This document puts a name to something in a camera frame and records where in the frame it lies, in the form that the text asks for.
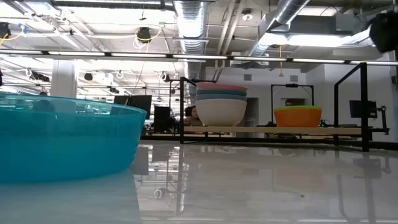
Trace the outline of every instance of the glossy tabletop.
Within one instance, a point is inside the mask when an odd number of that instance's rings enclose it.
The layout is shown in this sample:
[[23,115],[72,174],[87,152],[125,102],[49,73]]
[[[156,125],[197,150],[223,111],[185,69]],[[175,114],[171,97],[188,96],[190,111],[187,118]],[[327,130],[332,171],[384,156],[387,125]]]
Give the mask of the glossy tabletop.
[[0,185],[0,223],[398,223],[397,184],[392,151],[141,141],[117,174]]

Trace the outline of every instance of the stacked bowls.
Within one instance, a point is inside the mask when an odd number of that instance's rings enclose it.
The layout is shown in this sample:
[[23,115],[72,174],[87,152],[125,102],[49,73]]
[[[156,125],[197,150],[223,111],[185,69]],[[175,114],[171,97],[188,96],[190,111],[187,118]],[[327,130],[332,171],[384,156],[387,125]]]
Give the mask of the stacked bowls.
[[198,115],[207,126],[235,126],[246,111],[247,88],[214,83],[197,83]]

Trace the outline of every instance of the man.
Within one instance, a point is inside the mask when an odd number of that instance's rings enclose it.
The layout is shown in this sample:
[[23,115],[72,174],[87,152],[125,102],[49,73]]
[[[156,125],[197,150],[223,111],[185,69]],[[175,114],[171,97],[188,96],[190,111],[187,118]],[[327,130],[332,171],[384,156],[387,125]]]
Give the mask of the man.
[[285,101],[285,106],[293,106],[292,100],[287,99],[287,100]]

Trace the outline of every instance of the pink bowl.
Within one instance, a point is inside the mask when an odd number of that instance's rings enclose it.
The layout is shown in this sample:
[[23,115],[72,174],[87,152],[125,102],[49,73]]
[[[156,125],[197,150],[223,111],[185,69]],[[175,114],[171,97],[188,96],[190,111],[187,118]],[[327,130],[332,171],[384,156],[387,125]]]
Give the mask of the pink bowl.
[[234,90],[234,91],[247,91],[248,89],[241,86],[232,86],[215,83],[197,83],[197,90]]

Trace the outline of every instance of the computer monitor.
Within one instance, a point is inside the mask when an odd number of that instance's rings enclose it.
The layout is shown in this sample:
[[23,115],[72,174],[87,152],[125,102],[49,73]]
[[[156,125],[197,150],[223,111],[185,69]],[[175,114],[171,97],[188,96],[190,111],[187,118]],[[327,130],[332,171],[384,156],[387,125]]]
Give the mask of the computer monitor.
[[136,108],[147,111],[146,119],[150,116],[150,105],[152,104],[152,95],[141,95],[141,96],[115,96],[113,103],[120,105],[133,106]]
[[[349,112],[352,118],[361,118],[362,102],[360,100],[350,100]],[[377,105],[375,101],[368,101],[368,118],[377,118]]]
[[168,121],[171,109],[168,106],[155,106],[154,121]]

